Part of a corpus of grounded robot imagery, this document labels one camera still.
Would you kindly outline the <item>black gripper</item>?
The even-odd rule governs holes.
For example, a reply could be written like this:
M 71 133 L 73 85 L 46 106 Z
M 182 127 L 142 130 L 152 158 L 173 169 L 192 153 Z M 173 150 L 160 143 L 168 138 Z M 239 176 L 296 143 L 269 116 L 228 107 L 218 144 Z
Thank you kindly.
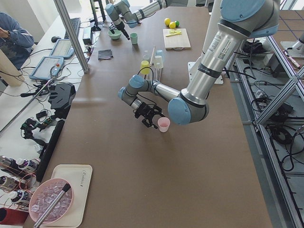
M 124 23 L 121 21 L 121 22 L 114 22 L 114 25 L 115 27 L 118 29 L 118 30 L 121 30 L 123 35 L 127 38 L 127 39 L 130 39 L 129 37 L 129 34 L 127 33 L 127 31 L 124 29 Z
M 156 126 L 152 119 L 154 116 L 159 115 L 160 117 L 165 117 L 165 115 L 162 113 L 162 109 L 158 107 L 157 105 L 150 106 L 149 104 L 146 104 L 143 102 L 134 112 L 135 118 L 139 118 L 140 116 L 143 116 L 142 123 L 146 127 L 153 127 L 155 129 L 158 129 L 158 126 Z

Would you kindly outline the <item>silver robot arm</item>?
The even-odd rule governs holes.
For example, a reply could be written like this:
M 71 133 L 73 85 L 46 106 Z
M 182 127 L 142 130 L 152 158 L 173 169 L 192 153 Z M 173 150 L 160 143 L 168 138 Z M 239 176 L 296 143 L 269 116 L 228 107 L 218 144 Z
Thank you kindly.
M 181 91 L 156 80 L 134 75 L 118 97 L 138 114 L 145 104 L 137 95 L 152 92 L 167 100 L 169 118 L 176 124 L 199 122 L 207 117 L 207 95 L 221 75 L 226 63 L 249 38 L 273 35 L 279 26 L 280 1 L 278 0 L 216 0 L 213 4 L 209 29 L 217 29 L 207 50 L 197 60 L 188 86 Z
M 169 7 L 172 2 L 172 0 L 156 0 L 135 12 L 131 12 L 129 2 L 127 0 L 121 0 L 116 4 L 107 4 L 105 10 L 115 27 L 130 40 L 124 24 L 127 24 L 130 28 L 134 28 L 140 20 L 151 16 L 161 9 Z

